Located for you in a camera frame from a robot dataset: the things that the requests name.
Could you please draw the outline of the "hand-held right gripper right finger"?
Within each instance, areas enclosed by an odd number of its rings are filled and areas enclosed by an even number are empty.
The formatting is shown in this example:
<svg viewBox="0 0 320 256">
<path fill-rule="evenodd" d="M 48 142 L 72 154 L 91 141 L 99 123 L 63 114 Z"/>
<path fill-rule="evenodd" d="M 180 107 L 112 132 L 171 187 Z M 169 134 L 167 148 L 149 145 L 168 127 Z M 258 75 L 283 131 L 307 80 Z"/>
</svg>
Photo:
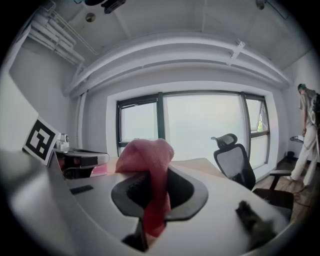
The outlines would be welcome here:
<svg viewBox="0 0 320 256">
<path fill-rule="evenodd" d="M 168 222 L 149 253 L 246 253 L 249 237 L 236 214 L 240 201 L 248 202 L 263 220 L 273 220 L 277 234 L 289 225 L 275 207 L 234 181 L 178 165 L 176 169 L 202 182 L 208 200 L 191 219 Z"/>
</svg>

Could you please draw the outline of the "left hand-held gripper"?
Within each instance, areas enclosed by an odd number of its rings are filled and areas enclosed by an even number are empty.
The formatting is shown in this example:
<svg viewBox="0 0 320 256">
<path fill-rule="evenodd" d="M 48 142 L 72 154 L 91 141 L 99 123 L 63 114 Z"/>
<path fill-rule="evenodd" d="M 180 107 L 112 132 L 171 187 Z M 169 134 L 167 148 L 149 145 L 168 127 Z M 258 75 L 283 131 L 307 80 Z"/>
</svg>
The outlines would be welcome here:
<svg viewBox="0 0 320 256">
<path fill-rule="evenodd" d="M 69 180 L 89 178 L 94 167 L 107 164 L 110 159 L 106 152 L 70 147 L 69 136 L 59 133 L 40 117 L 33 124 L 22 149 L 45 166 L 50 164 L 55 153 L 62 175 Z"/>
</svg>

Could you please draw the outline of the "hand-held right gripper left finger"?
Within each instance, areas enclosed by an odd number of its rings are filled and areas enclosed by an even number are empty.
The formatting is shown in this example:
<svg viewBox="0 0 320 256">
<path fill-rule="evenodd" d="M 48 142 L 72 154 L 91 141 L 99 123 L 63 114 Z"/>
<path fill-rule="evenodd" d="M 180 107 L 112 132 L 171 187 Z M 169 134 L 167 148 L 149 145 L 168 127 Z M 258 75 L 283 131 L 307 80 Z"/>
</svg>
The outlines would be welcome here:
<svg viewBox="0 0 320 256">
<path fill-rule="evenodd" d="M 144 211 L 151 200 L 148 171 L 69 179 L 70 192 L 84 211 L 105 231 L 141 252 L 149 248 Z"/>
</svg>

